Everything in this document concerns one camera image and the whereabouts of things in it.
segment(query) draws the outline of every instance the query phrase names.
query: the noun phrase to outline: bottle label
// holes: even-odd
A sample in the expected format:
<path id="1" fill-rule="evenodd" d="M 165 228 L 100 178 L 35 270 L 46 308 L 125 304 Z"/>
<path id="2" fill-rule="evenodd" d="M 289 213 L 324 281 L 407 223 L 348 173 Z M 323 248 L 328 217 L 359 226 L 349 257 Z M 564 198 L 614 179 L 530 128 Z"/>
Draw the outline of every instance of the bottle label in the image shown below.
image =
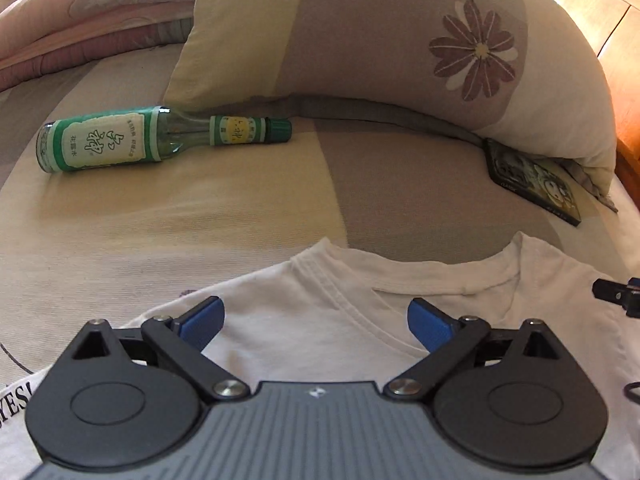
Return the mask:
<path id="1" fill-rule="evenodd" d="M 209 143 L 220 146 L 264 142 L 265 131 L 264 119 L 214 115 L 209 122 Z"/>
<path id="2" fill-rule="evenodd" d="M 46 147 L 53 171 L 160 161 L 159 108 L 56 121 Z"/>

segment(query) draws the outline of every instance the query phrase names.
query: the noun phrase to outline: bottle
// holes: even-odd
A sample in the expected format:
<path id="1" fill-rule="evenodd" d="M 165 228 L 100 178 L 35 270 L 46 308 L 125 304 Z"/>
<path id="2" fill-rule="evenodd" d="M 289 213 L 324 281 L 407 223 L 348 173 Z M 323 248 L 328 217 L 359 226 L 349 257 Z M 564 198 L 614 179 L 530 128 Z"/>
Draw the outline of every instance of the bottle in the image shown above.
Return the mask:
<path id="1" fill-rule="evenodd" d="M 287 142 L 286 119 L 196 118 L 164 107 L 73 117 L 38 131 L 36 156 L 47 173 L 160 162 L 194 146 Z"/>

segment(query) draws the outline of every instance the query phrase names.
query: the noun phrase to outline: pillowcase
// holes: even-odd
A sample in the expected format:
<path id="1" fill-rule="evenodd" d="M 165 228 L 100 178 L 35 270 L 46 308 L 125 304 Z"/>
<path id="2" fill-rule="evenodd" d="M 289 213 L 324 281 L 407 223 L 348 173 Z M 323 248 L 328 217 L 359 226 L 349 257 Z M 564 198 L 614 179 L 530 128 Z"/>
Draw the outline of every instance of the pillowcase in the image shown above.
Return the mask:
<path id="1" fill-rule="evenodd" d="M 604 73 L 553 0 L 196 0 L 164 104 L 288 96 L 394 105 L 575 159 L 604 195 L 613 176 Z"/>

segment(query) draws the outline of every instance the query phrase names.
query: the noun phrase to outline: phone case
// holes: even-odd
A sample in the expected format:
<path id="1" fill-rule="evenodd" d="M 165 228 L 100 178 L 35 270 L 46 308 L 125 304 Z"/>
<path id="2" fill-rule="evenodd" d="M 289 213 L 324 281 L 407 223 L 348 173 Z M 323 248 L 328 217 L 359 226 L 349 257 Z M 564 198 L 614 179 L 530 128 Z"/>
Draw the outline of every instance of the phone case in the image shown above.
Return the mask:
<path id="1" fill-rule="evenodd" d="M 567 184 L 517 150 L 484 140 L 489 176 L 496 184 L 543 207 L 565 222 L 580 224 L 580 212 Z"/>

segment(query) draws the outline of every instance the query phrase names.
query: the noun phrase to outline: blue gripper pad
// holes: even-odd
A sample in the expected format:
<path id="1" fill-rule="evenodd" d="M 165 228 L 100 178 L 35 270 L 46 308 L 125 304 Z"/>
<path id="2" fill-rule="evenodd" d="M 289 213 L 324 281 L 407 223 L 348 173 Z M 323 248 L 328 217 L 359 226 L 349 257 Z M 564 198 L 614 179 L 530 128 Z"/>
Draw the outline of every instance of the blue gripper pad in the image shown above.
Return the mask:
<path id="1" fill-rule="evenodd" d="M 178 326 L 178 337 L 202 352 L 222 330 L 225 323 L 225 304 L 217 296 L 211 296 L 175 322 Z"/>
<path id="2" fill-rule="evenodd" d="M 429 351 L 434 352 L 460 329 L 460 322 L 447 316 L 423 298 L 414 298 L 406 314 L 409 330 Z"/>

